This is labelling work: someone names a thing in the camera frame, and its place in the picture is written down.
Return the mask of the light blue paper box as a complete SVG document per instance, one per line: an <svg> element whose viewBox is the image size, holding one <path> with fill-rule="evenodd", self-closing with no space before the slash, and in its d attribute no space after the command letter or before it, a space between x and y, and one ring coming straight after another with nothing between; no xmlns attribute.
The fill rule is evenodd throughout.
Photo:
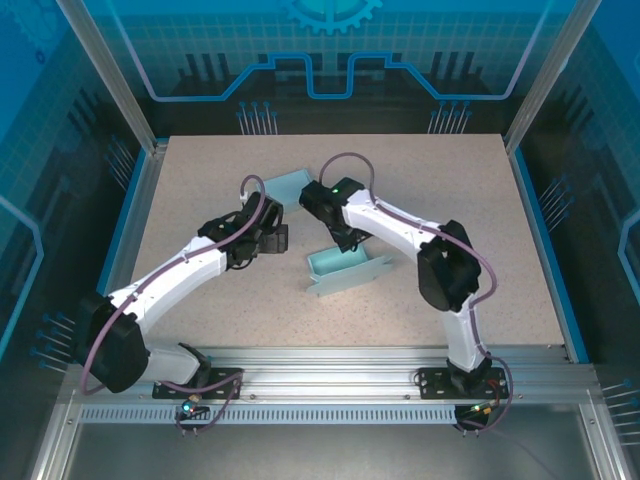
<svg viewBox="0 0 640 480"><path fill-rule="evenodd" d="M391 256L370 257L362 246L346 252L339 247L322 250L309 255L307 264L312 280L307 292L318 297L365 285L393 268Z"/></svg>
<svg viewBox="0 0 640 480"><path fill-rule="evenodd" d="M307 169L300 169L264 181L266 194L279 202L285 214L300 209L299 197L302 189L311 182Z"/></svg>

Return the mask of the narrow aluminium frame rail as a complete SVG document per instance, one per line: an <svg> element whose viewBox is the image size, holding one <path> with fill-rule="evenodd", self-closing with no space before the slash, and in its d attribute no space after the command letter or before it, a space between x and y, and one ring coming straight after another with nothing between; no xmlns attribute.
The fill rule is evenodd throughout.
<svg viewBox="0 0 640 480"><path fill-rule="evenodd" d="M168 140L155 155L141 150L127 187L96 292L102 296L131 283Z"/></svg>

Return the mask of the wide aluminium frame rail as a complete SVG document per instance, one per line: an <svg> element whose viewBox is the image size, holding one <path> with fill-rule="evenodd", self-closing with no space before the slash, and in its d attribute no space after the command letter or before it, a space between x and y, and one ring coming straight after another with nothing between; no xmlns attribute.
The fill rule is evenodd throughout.
<svg viewBox="0 0 640 480"><path fill-rule="evenodd" d="M513 405L587 404L603 395L590 364L571 363L558 345L498 346L511 369ZM250 404L412 404L422 367L442 367L442 347L209 348L216 367L244 371L240 399Z"/></svg>

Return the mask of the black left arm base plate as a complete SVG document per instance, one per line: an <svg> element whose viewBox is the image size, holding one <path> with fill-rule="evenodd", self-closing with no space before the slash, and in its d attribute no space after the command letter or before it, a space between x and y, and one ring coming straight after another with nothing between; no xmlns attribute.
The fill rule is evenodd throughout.
<svg viewBox="0 0 640 480"><path fill-rule="evenodd" d="M228 397L235 400L240 396L243 374L241 368L213 367L207 376L199 372L187 384L181 385L188 392L158 383L153 386L151 396L155 400L186 400L198 390L198 395L204 400L225 400Z"/></svg>

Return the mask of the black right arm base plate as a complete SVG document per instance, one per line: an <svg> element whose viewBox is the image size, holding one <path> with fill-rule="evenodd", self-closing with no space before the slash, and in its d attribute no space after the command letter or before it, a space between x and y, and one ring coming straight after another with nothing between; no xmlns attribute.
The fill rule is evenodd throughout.
<svg viewBox="0 0 640 480"><path fill-rule="evenodd" d="M465 380L461 375L452 376L448 368L425 367L414 373L413 382L422 400L506 400L509 397L505 371L496 367L473 380Z"/></svg>

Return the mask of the aluminium frame post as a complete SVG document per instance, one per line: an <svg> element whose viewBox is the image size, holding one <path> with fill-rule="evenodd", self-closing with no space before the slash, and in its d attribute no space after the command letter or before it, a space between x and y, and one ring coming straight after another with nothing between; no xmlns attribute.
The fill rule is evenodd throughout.
<svg viewBox="0 0 640 480"><path fill-rule="evenodd" d="M589 26L602 0L576 0L550 49L531 89L525 96L504 138L508 157L515 155L554 84Z"/></svg>
<svg viewBox="0 0 640 480"><path fill-rule="evenodd" d="M136 140L154 157L158 140L83 0L55 0Z"/></svg>

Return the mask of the aluminium enclosure frame rail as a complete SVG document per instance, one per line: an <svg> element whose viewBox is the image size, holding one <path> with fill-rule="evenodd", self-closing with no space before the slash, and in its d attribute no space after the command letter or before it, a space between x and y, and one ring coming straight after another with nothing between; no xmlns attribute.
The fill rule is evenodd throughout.
<svg viewBox="0 0 640 480"><path fill-rule="evenodd" d="M64 480L81 411L74 395L56 402L28 480Z"/></svg>
<svg viewBox="0 0 640 480"><path fill-rule="evenodd" d="M590 399L579 405L579 411L596 478L598 480L634 480L634 469L627 461L606 406Z"/></svg>

